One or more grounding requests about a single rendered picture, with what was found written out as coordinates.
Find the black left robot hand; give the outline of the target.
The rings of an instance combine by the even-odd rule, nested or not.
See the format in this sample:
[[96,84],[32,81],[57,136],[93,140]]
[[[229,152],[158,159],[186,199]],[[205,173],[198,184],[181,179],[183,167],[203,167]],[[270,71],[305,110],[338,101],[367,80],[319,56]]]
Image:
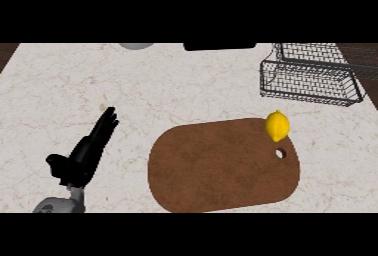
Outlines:
[[91,181],[102,153],[118,123],[115,108],[107,107],[90,134],[81,138],[69,156],[50,154],[45,157],[50,174],[59,179],[62,186],[84,188]]

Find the brown wooden cutting board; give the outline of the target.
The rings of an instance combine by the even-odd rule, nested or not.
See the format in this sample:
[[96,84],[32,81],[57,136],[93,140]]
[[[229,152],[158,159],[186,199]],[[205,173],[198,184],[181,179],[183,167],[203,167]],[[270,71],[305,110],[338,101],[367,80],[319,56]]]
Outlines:
[[289,139],[274,142],[261,118],[168,129],[147,160],[147,182],[169,212],[208,212],[274,203],[293,193],[299,160]]

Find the grey round bowl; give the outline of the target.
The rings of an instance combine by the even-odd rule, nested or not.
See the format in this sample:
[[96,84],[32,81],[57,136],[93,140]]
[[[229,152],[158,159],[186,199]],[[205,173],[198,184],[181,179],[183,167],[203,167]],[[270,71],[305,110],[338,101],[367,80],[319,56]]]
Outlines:
[[128,50],[141,50],[153,45],[153,43],[118,43]]

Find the yellow lemon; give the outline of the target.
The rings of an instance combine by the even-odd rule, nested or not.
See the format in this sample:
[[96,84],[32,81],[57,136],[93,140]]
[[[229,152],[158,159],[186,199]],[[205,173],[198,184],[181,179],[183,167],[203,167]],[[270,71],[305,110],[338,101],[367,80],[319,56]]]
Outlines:
[[265,132],[273,142],[279,142],[289,133],[289,120],[283,113],[276,110],[265,118]]

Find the black flat appliance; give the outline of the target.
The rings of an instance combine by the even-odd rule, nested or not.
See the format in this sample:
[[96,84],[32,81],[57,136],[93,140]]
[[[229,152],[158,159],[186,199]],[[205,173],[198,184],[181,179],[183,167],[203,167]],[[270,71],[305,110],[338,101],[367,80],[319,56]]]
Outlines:
[[215,50],[236,50],[251,49],[255,43],[184,43],[186,51],[215,51]]

